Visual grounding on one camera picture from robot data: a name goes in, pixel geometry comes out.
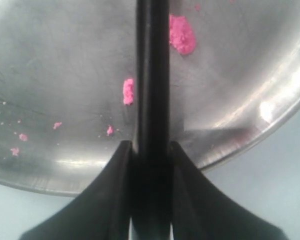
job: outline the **pink powder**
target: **pink powder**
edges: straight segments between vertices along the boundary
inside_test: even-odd
[[[20,139],[21,141],[26,142],[26,141],[28,141],[28,136],[25,135],[25,134],[23,134],[23,133],[21,133],[21,134],[19,135],[19,139]]]
[[[195,8],[195,10],[197,10],[198,12],[200,11],[200,4],[196,4],[195,6],[194,6],[194,8]]]
[[[123,103],[131,105],[134,102],[135,83],[132,78],[129,78],[123,83]]]
[[[19,148],[18,147],[14,147],[14,148],[11,148],[10,151],[12,152],[12,156],[18,156],[18,153],[19,153]]]
[[[58,127],[60,127],[62,125],[62,122],[56,122],[54,125],[53,125],[53,129],[56,130]]]
[[[114,133],[114,129],[112,128],[112,126],[109,125],[108,130],[106,131],[106,134],[109,136],[113,133]]]
[[[190,54],[196,47],[194,31],[185,16],[169,16],[170,44],[182,55]]]

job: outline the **black plastic fin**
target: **black plastic fin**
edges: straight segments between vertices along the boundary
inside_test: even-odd
[[[127,165],[131,154],[131,142],[121,142],[104,170],[82,194],[20,240],[127,240]]]
[[[220,192],[171,143],[173,235],[176,240],[287,240],[276,226],[253,215]]]

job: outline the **stainless steel bowl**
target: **stainless steel bowl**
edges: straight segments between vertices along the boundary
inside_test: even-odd
[[[197,38],[191,55],[171,49],[171,137],[204,170],[300,108],[300,0],[183,0],[171,12]],[[0,183],[80,193],[132,137],[129,77],[134,0],[1,0]]]

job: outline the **black rod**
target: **black rod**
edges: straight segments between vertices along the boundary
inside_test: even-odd
[[[169,1],[137,0],[136,129],[138,161],[162,161],[169,144]]]

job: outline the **light blue background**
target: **light blue background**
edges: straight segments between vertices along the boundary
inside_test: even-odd
[[[300,111],[253,149],[206,175],[291,240],[300,240]],[[18,239],[71,200],[0,185],[0,240]]]

